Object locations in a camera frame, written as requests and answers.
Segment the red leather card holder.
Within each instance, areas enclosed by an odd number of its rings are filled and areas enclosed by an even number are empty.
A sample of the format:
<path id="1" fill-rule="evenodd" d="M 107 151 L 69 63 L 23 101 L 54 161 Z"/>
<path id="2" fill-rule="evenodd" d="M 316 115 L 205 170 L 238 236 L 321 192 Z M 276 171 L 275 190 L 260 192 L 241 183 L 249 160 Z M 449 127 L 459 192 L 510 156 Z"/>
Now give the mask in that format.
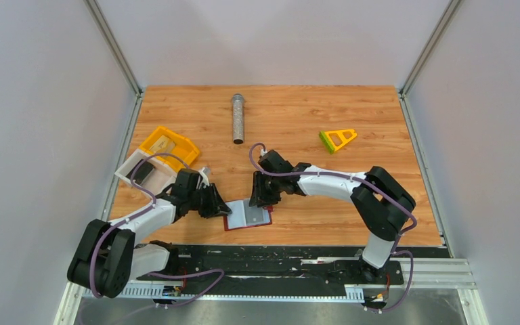
<path id="1" fill-rule="evenodd" d="M 227 202 L 231 213 L 223 218 L 224 230 L 239 230 L 272 224 L 272 207 L 251 207 L 249 199 Z"/>

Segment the black VIP credit card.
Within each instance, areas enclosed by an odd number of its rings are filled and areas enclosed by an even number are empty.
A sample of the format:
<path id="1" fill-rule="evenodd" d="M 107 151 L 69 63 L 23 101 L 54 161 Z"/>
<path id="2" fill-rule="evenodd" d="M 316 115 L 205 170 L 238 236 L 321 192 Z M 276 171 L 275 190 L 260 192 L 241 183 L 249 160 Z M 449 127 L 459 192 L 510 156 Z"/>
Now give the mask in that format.
<path id="1" fill-rule="evenodd" d="M 154 165 L 149 162 L 139 161 L 134 168 L 127 174 L 127 178 L 131 183 L 141 185 L 144 180 L 153 172 Z"/>

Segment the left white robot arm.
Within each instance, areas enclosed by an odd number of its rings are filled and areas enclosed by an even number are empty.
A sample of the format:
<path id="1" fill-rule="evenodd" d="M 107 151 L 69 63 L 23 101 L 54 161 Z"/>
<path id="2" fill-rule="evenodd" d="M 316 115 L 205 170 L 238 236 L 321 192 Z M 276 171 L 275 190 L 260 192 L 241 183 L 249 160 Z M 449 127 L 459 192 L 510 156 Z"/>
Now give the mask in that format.
<path id="1" fill-rule="evenodd" d="M 190 211 L 202 218 L 225 217 L 232 211 L 214 183 L 192 169 L 182 169 L 173 183 L 151 197 L 151 203 L 125 217 L 90 221 L 68 266 L 67 279 L 97 297 L 115 298 L 130 280 L 164 270 L 171 247 L 142 240 L 174 224 Z"/>

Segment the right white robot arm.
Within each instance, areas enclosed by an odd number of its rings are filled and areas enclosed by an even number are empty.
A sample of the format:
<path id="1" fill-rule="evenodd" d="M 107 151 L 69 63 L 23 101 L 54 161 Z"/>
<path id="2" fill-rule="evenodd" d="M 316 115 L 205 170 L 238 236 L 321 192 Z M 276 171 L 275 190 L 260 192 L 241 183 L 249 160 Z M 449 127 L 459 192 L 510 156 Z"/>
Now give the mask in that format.
<path id="1" fill-rule="evenodd" d="M 405 224 L 417 224 L 412 214 L 415 199 L 382 167 L 347 173 L 305 162 L 291 165 L 275 150 L 263 150 L 252 165 L 256 169 L 249 202 L 252 207 L 274 206 L 283 192 L 352 203 L 370 232 L 361 259 L 374 269 L 385 266 L 407 230 Z"/>

